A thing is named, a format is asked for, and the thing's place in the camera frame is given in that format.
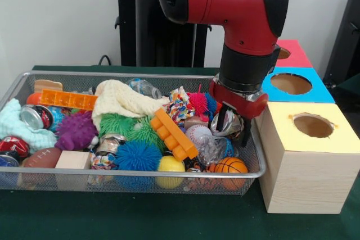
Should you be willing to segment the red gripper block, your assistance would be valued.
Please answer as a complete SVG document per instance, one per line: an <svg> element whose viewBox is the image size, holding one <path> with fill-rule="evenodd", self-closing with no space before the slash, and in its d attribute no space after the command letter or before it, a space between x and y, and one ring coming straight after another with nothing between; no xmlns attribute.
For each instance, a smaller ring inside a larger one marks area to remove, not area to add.
<svg viewBox="0 0 360 240"><path fill-rule="evenodd" d="M241 147L246 147L251 135L251 119L259 116L265 109L268 102L268 94L262 90L250 94L239 94L233 92L218 81L212 80L210 83L210 95L219 103L222 107L218 114L216 130L221 132L224 128L224 122L228 107L234 109L240 116L241 120Z"/></svg>

